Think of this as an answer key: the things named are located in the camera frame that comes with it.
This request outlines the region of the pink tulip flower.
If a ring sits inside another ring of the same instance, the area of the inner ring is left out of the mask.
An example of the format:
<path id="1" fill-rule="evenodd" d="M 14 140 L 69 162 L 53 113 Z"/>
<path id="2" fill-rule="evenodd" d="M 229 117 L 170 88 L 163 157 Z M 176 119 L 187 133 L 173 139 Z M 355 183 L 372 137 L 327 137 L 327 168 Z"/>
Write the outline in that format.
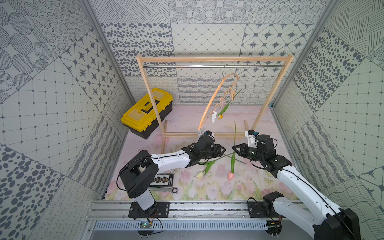
<path id="1" fill-rule="evenodd" d="M 236 122 L 234 122 L 234 145 L 236 144 Z M 233 151 L 231 156 L 231 169 L 227 174 L 227 180 L 232 181 L 235 177 L 235 163 L 236 163 L 236 153 Z"/>

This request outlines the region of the yellow tulip flower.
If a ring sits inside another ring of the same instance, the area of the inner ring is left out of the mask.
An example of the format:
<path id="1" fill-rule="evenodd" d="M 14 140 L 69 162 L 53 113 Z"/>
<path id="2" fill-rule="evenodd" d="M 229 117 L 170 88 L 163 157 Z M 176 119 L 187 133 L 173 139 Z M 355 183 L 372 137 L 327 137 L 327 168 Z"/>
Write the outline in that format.
<path id="1" fill-rule="evenodd" d="M 242 89 L 239 90 L 238 93 L 232 96 L 231 100 L 223 107 L 223 109 L 219 112 L 218 118 L 221 120 L 223 118 L 223 114 L 227 111 L 230 104 L 235 100 L 236 96 L 242 91 Z"/>

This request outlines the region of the beige wavy clothes hanger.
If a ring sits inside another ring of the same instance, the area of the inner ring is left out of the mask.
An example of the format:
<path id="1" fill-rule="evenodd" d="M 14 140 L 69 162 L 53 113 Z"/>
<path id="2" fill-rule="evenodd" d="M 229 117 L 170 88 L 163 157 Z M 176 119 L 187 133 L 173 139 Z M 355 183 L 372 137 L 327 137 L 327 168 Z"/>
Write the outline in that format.
<path id="1" fill-rule="evenodd" d="M 239 80 L 240 80 L 240 77 L 236 73 L 231 73 L 226 76 L 223 76 L 222 80 L 220 81 L 218 87 L 214 91 L 201 117 L 201 120 L 198 126 L 199 131 L 203 130 L 203 126 L 207 122 L 212 122 L 213 111 L 217 112 L 216 121 L 217 119 L 219 119 L 218 118 L 219 112 L 231 100 L 230 90 L 231 89 L 236 90 L 237 83 L 239 82 Z"/>

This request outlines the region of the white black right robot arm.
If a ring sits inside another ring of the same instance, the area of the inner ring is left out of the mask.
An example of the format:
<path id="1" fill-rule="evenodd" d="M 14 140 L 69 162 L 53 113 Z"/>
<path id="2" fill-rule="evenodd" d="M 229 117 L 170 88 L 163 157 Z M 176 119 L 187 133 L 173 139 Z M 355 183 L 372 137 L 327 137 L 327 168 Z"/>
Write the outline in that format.
<path id="1" fill-rule="evenodd" d="M 269 135 L 246 132 L 247 143 L 233 146 L 234 152 L 263 169 L 287 186 L 307 207 L 296 206 L 279 192 L 264 196 L 267 212 L 275 212 L 304 230 L 314 240 L 360 240 L 359 218 L 351 209 L 343 209 L 318 191 L 284 156 L 276 153 Z"/>

